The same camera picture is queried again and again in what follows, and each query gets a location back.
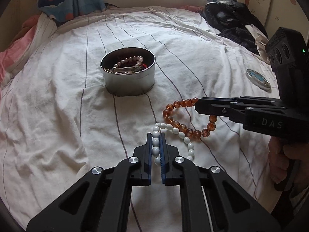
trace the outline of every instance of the bed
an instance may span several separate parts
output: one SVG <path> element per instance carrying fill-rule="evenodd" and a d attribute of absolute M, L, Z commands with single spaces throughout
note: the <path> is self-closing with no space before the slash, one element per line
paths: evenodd
<path fill-rule="evenodd" d="M 100 60 L 132 46 L 155 54 L 155 85 L 141 96 L 113 96 L 104 87 Z M 42 14 L 28 55 L 12 66 L 15 76 L 3 86 L 0 102 L 0 196 L 23 228 L 92 167 L 113 167 L 132 156 L 152 126 L 163 122 L 168 103 L 205 96 L 279 97 L 269 65 L 183 9 L 113 8 L 58 28 Z M 264 74 L 271 92 L 254 86 L 246 69 Z M 208 122 L 194 108 L 177 117 L 197 129 Z M 208 138 L 194 142 L 195 164 L 224 168 L 270 212 L 280 193 L 268 175 L 269 137 L 224 117 L 216 124 Z M 177 136 L 166 133 L 166 140 L 186 156 Z M 178 188 L 164 187 L 155 165 L 151 186 L 132 191 L 128 231 L 139 230 L 181 230 Z"/>

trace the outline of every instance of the pearl bracelet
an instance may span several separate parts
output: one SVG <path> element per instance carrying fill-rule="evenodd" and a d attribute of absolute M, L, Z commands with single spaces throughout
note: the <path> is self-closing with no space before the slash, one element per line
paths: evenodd
<path fill-rule="evenodd" d="M 159 136 L 160 136 L 160 129 L 167 129 L 171 131 L 173 134 L 178 135 L 179 138 L 183 139 L 184 143 L 187 145 L 188 148 L 188 157 L 187 159 L 193 161 L 194 157 L 194 145 L 190 142 L 190 138 L 186 137 L 184 132 L 180 132 L 178 128 L 173 127 L 171 124 L 165 123 L 156 123 L 155 126 L 152 128 L 152 155 L 155 157 L 155 164 L 160 165 L 160 149 L 159 149 Z"/>
<path fill-rule="evenodd" d="M 114 65 L 113 69 L 120 68 L 121 65 L 128 63 L 128 62 L 133 62 L 133 61 L 136 61 L 137 65 L 140 66 L 143 63 L 143 57 L 142 56 L 134 56 L 134 57 L 125 58 L 125 59 L 121 60 L 120 62 L 116 63 Z"/>

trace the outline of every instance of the amber bead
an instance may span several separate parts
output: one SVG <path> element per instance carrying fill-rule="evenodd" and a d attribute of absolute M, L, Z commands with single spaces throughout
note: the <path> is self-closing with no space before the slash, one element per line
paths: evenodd
<path fill-rule="evenodd" d="M 198 98 L 193 98 L 193 99 L 191 99 L 191 102 L 192 102 L 192 104 L 193 105 L 195 105 L 195 103 L 198 101 Z"/>
<path fill-rule="evenodd" d="M 179 131 L 180 131 L 180 132 L 185 133 L 185 132 L 186 132 L 186 130 L 187 130 L 187 126 L 186 126 L 186 125 L 184 125 L 184 124 L 181 124 L 181 125 L 178 127 L 178 129 L 179 129 Z"/>
<path fill-rule="evenodd" d="M 174 120 L 173 123 L 172 123 L 172 126 L 178 128 L 180 126 L 179 121 L 178 120 Z"/>
<path fill-rule="evenodd" d="M 176 100 L 174 102 L 174 106 L 175 106 L 175 108 L 179 108 L 180 107 L 180 101 Z"/>
<path fill-rule="evenodd" d="M 210 131 L 207 128 L 205 128 L 202 130 L 202 135 L 203 137 L 207 138 L 210 135 Z"/>
<path fill-rule="evenodd" d="M 180 101 L 180 105 L 181 105 L 182 107 L 186 107 L 186 106 L 187 106 L 187 105 L 186 105 L 186 100 Z"/>
<path fill-rule="evenodd" d="M 187 99 L 187 100 L 186 100 L 186 106 L 187 106 L 187 107 L 191 107 L 191 106 L 192 106 L 191 99 Z"/>
<path fill-rule="evenodd" d="M 193 132 L 193 138 L 200 139 L 201 135 L 202 135 L 202 132 L 200 130 L 195 130 Z"/>
<path fill-rule="evenodd" d="M 215 123 L 208 123 L 207 128 L 209 131 L 214 131 L 216 129 Z"/>
<path fill-rule="evenodd" d="M 172 110 L 174 110 L 174 106 L 172 104 L 168 104 L 166 106 L 166 110 L 172 111 Z"/>
<path fill-rule="evenodd" d="M 167 117 L 169 117 L 171 115 L 171 112 L 169 110 L 165 109 L 162 114 L 163 114 L 164 118 L 167 118 Z"/>
<path fill-rule="evenodd" d="M 217 116 L 216 115 L 210 115 L 209 121 L 210 121 L 210 123 L 215 123 L 217 121 Z"/>
<path fill-rule="evenodd" d="M 173 121 L 174 121 L 174 119 L 173 119 L 172 116 L 169 116 L 169 117 L 165 118 L 165 122 L 166 122 L 167 124 L 172 124 Z"/>
<path fill-rule="evenodd" d="M 188 128 L 184 133 L 189 138 L 191 138 L 193 136 L 193 130 L 191 128 Z"/>

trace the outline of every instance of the white bedsheet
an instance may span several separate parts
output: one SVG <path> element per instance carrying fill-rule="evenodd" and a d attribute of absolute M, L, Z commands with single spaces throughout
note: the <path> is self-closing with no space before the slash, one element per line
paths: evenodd
<path fill-rule="evenodd" d="M 156 55 L 155 85 L 146 95 L 115 97 L 104 87 L 99 62 L 106 53 L 131 46 Z M 250 83 L 246 69 L 264 74 L 271 93 Z M 106 169 L 126 154 L 132 156 L 152 126 L 163 122 L 168 103 L 206 95 L 279 97 L 270 66 L 218 37 L 199 14 L 162 7 L 114 9 L 64 24 L 2 91 L 2 200 L 26 228 L 92 167 Z M 193 107 L 188 111 L 192 123 L 184 109 L 175 118 L 188 127 L 205 128 L 208 116 Z M 194 162 L 224 167 L 271 211 L 280 194 L 269 178 L 269 137 L 245 131 L 228 118 L 218 118 L 216 125 L 208 138 L 202 138 L 205 143 L 194 142 Z M 166 140 L 187 156 L 178 136 L 167 133 Z M 154 164 L 151 186 L 133 188 L 128 231 L 181 231 L 179 188 L 163 186 Z"/>

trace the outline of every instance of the white bead bracelet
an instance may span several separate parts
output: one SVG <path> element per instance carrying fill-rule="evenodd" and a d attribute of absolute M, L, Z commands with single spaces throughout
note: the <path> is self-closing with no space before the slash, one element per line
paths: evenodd
<path fill-rule="evenodd" d="M 179 136 L 179 138 L 183 139 L 184 143 L 187 145 L 188 148 L 188 157 L 187 159 L 193 161 L 194 157 L 194 145 L 190 142 L 190 138 L 186 137 L 185 133 L 180 132 L 178 128 L 173 127 L 171 124 L 165 123 L 156 123 L 155 126 L 152 127 L 152 155 L 155 157 L 155 164 L 160 165 L 160 149 L 159 149 L 159 136 L 160 136 L 160 129 L 167 129 L 172 133 Z"/>

